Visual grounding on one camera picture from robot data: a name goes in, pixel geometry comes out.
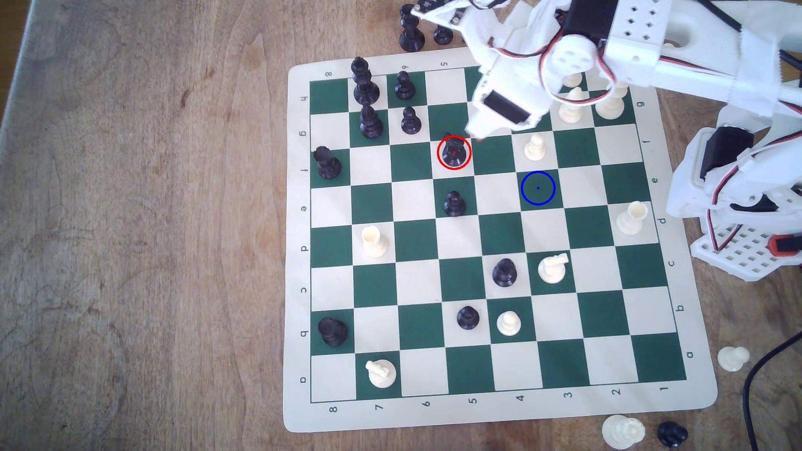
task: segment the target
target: chessboard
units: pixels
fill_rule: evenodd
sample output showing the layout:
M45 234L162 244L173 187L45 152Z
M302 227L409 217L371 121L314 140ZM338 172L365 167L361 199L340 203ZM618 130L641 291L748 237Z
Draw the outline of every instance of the chessboard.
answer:
M593 107L566 124L555 104L536 128L484 140L464 131L481 78L468 49L366 58L381 91L372 105L383 133L365 138L352 95L350 59L293 67L287 115L284 421L315 432L624 412L705 408L717 396L682 220L665 212L671 167L653 88L631 87L625 110L602 119ZM416 93L394 93L405 70ZM588 72L594 95L606 81ZM412 106L422 128L402 132ZM546 154L523 147L533 133ZM437 147L446 134L471 147L461 169ZM312 152L341 162L324 179ZM449 217L452 190L466 210ZM649 213L623 234L617 216L632 201ZM378 258L361 232L387 237ZM538 263L566 253L558 283ZM502 258L517 279L497 286ZM464 330L471 306L479 324ZM520 318L502 335L496 319ZM318 321L348 328L322 340ZM395 366L374 386L368 360Z

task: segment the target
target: green square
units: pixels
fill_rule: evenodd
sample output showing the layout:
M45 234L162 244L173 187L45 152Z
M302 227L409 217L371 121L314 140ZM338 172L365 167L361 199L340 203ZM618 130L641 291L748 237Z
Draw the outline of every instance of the green square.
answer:
M524 252L524 227L520 213L484 214L479 216L482 254L515 254Z
M356 399L357 400L378 400L387 398L401 397L401 358L398 351L368 352L357 354L356 361ZM395 382L390 387L379 388L371 383L365 364L370 360L387 360L395 367Z
M329 186L346 186L350 185L350 153L347 148L340 148L332 150L331 154L334 155L342 169L340 174L335 178L325 179L318 174L318 162L314 160L314 154L309 154L309 180L312 188L327 188Z
M392 306L395 293L395 263L354 266L354 307Z
M395 260L437 258L437 226L434 219L395 223Z
M641 244L615 248L623 288L666 286L666 266L660 244Z
M613 245L613 231L607 205L565 209L565 225L571 249Z
M393 220L392 184L351 186L351 222L368 224Z
M401 349L443 347L443 308L439 303L399 306Z
M537 342L543 388L590 385L585 343L582 339Z
M562 208L560 173L556 169L518 173L518 187L520 188L522 185L523 195L520 196L519 200L520 209L523 211ZM527 202L527 199L529 199L530 202L540 205L533 205Z
M397 124L389 124L387 121L387 110L376 110L376 114L379 115L379 119L384 124L384 130L382 134L376 138L368 139L362 135L362 132L359 131L359 117L362 115L361 112L350 112L348 113L348 128L350 130L350 146L353 147L366 147L371 145L387 145L390 143L390 133L388 132L389 127L398 126Z
M433 181L435 187L435 216L448 217L443 208L446 196L451 191L459 191L465 200L464 216L476 214L476 187L473 177L438 178Z
M448 394L496 391L490 345L446 348Z
M596 132L592 128L555 131L554 148L557 150L557 165L561 168L599 164Z
M520 318L520 331L508 337L499 332L496 321L506 311L514 311ZM535 319L532 313L532 298L488 299L488 321L490 343L515 343L535 341Z
M310 251L313 268L349 266L352 252L350 225L312 229Z
M443 301L484 299L482 257L440 260Z
M469 138L468 104L429 105L429 140L440 141L446 135Z
M537 265L541 260L553 255L565 252L568 254L569 263L565 265L565 277L560 282L548 283L537 275ZM527 266L529 267L529 286L532 288L533 295L554 295L556 293L573 293L576 287L573 284L573 265L571 265L571 253L568 250L555 250L554 252L532 252L526 254Z
M320 332L318 332L318 323L327 316L342 321L348 326L348 338L337 347L326 344L321 338ZM354 309L313 311L310 313L309 337L312 356L350 354L354 352Z
M676 332L670 334L632 335L632 351L638 382L685 380L683 350Z
M429 143L392 144L390 166L393 181L431 178L431 146Z
M650 201L649 181L642 162L601 167L607 202L624 204L632 201Z
M348 79L309 82L309 114L348 111Z
M409 81L415 85L415 95L406 100L401 100L395 95L398 75L389 74L385 78L387 79L387 106L389 108L419 107L426 104L426 72L409 72Z
M514 173L512 136L490 136L473 141L473 172L482 174Z
M623 291L577 293L577 298L585 338L630 334Z

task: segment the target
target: white square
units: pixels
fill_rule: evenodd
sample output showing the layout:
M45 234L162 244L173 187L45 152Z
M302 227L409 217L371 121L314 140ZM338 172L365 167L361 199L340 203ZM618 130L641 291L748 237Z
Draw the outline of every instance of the white square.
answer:
M354 267L312 268L312 311L354 308Z
M420 119L420 131L414 135L408 135L401 130L403 108L390 108L387 111L387 122L389 124L384 125L385 129L390 131L390 144L425 143L429 141L429 108L426 108L426 105L413 108L415 109L415 115Z
M635 354L629 335L593 337L584 341L592 385L638 382L638 369L635 367Z
M401 396L447 395L446 348L401 350Z
M586 291L621 290L618 256L615 247L571 249L573 282L577 293Z
M576 293L532 297L537 341L582 338L582 319Z
M446 347L478 346L490 344L490 323L488 318L488 301L474 299L470 301L447 301L443 306L443 338ZM479 324L470 331L466 331L456 323L456 314L462 307L471 306L479 313Z
M387 238L387 252L379 258L368 257L362 248L362 231L365 227L376 226L379 232ZM354 256L354 266L378 265L395 262L395 226L392 222L376 222L374 224L354 224L351 226L351 254Z
M643 160L635 124L607 125L596 127L594 131L599 162L603 165L619 165Z
M502 258L509 258L515 263L518 278L511 286L498 286L493 282L493 268ZM529 286L529 264L526 254L483 255L482 272L484 274L484 297L487 299L520 298L532 294Z
M312 402L356 399L356 356L312 356Z
M496 390L543 388L537 342L494 343L490 345L490 354Z
M351 222L350 186L312 189L312 227L347 226Z
M437 256L443 258L464 258L482 255L482 240L479 234L479 217L438 217Z
M566 209L606 205L604 177L601 166L559 168L562 205Z
M394 181L393 220L417 221L435 217L435 186L431 178Z
M624 290L624 307L631 335L665 334L677 330L666 286Z
M354 309L354 352L398 351L399 343L398 306Z
M439 260L396 263L395 286L400 306L440 302Z
M478 214L520 212L520 191L515 173L475 176L473 183Z
M426 72L426 103L429 105L466 104L465 70Z
M312 150L321 145L331 150L350 147L348 113L313 114L309 120Z
M616 246L629 246L633 244L650 244L658 242L657 228L654 226L654 213L651 202L643 202L649 208L649 213L643 219L643 228L635 235L624 234L616 225L618 215L625 212L630 204L609 204L607 211L610 214L610 228L613 231L613 243Z
M520 222L524 227L526 252L566 250L571 247L564 209L522 211Z

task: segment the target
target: blue circle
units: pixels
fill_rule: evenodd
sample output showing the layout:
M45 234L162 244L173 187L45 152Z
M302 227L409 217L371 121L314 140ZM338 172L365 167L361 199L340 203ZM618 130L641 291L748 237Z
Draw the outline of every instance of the blue circle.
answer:
M553 190L552 190L552 195L551 195L551 197L549 197L549 199L548 199L547 201L545 201L545 202L541 202L540 204L536 204L535 202L532 202L532 201L530 201L529 199L527 199L527 198L526 198L526 194L524 194L524 183L526 183L526 179L527 179L529 176L531 176L532 174L544 174L544 175L546 175L546 176L549 178L549 180L551 180L551 181L552 181L552 188L553 188ZM521 196L523 196L523 197L524 197L524 199L525 199L527 202L529 202L530 204L532 204L532 205L546 205L546 204L548 204L549 202L551 202L551 200L552 200L552 199L554 199L554 194L555 194L556 192L557 192L557 183L555 183L555 182L554 182L554 179L553 179L553 178L552 178L552 177L551 177L551 176L550 176L548 173L544 173L543 171L532 171L532 172L530 172L530 173L526 174L526 177L524 177L524 180L520 181L520 195L521 195Z

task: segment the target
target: captured chess piece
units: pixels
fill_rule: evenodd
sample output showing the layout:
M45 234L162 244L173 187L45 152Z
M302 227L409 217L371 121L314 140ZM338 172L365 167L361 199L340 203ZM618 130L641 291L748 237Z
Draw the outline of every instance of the captured chess piece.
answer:
M335 178L340 175L342 165L340 160L331 154L331 151L326 146L318 146L312 152L314 161L318 164L318 174L325 179Z

